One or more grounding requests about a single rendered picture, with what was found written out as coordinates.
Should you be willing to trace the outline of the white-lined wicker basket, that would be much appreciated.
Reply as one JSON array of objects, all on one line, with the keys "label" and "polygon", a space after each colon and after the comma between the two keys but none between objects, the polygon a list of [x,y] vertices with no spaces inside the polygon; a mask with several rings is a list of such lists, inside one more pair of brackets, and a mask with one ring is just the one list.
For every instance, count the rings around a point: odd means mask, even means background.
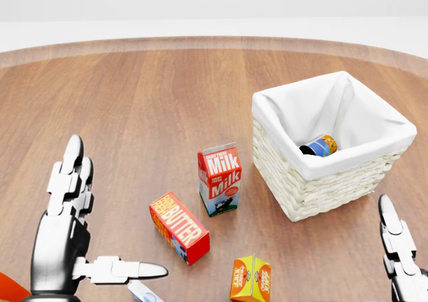
[{"label": "white-lined wicker basket", "polygon": [[[251,112],[253,162],[292,221],[372,192],[417,133],[345,71],[256,92]],[[335,153],[300,151],[325,134],[334,138]]]}]

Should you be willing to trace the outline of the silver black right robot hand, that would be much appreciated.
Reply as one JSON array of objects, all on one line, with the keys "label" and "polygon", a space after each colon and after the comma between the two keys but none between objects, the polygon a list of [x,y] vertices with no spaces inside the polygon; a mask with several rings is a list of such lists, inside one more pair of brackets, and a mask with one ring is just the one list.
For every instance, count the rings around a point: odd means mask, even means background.
[{"label": "silver black right robot hand", "polygon": [[407,223],[398,218],[390,198],[379,198],[383,263],[391,280],[393,302],[428,302],[428,271],[415,264],[417,248]]}]

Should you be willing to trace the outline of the red-orange object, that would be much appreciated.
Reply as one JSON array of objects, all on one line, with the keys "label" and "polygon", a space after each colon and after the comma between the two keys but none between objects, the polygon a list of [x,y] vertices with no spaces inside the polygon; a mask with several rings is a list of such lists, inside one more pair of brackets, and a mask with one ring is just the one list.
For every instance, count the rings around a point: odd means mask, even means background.
[{"label": "red-orange object", "polygon": [[27,289],[0,272],[0,302],[22,302],[30,295]]}]

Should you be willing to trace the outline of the blue and orange tin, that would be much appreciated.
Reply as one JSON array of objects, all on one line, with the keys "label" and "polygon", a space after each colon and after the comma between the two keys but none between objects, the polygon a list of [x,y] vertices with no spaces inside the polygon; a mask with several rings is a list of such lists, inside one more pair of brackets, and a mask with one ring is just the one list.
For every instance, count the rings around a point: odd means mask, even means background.
[{"label": "blue and orange tin", "polygon": [[303,154],[326,157],[337,151],[337,144],[330,135],[320,135],[299,147]]}]

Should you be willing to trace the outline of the white and blue box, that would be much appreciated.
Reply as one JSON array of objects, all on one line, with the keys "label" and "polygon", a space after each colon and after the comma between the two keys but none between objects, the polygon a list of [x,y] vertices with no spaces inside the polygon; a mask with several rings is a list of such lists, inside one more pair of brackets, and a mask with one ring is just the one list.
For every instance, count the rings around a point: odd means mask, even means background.
[{"label": "white and blue box", "polygon": [[138,302],[164,302],[156,293],[139,280],[130,280],[127,287]]}]

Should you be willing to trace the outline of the red and white milk carton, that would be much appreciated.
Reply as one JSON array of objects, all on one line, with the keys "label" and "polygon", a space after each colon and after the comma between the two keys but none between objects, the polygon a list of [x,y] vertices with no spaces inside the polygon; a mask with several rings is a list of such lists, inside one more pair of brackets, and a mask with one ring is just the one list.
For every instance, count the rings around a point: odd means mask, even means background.
[{"label": "red and white milk carton", "polygon": [[199,194],[209,216],[234,210],[238,205],[241,164],[236,143],[198,153]]}]

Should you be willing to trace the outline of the orange juice carton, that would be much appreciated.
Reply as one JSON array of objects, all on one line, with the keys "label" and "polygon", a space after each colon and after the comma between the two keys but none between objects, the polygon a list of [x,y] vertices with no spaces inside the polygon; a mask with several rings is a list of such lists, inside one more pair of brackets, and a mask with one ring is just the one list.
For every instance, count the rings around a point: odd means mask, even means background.
[{"label": "orange juice carton", "polygon": [[230,302],[270,302],[271,265],[255,255],[234,260]]}]

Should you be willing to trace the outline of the red butter box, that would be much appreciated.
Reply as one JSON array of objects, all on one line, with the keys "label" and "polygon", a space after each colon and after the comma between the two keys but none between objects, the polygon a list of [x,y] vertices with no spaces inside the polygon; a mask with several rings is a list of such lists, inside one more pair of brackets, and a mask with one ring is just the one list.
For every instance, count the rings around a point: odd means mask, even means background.
[{"label": "red butter box", "polygon": [[186,264],[194,264],[210,249],[209,231],[173,192],[151,203],[149,210],[159,233]]}]

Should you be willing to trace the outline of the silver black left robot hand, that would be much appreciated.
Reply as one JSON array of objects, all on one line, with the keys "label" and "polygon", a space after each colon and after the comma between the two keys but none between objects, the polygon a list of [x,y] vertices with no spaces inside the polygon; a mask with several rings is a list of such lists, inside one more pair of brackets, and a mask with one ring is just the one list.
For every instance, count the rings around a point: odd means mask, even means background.
[{"label": "silver black left robot hand", "polygon": [[32,295],[75,295],[85,278],[96,285],[114,285],[168,275],[164,266],[126,262],[118,256],[99,256],[92,263],[86,260],[90,232],[85,217],[94,203],[93,173],[82,139],[72,135],[47,186],[50,199],[39,222],[31,260]]}]

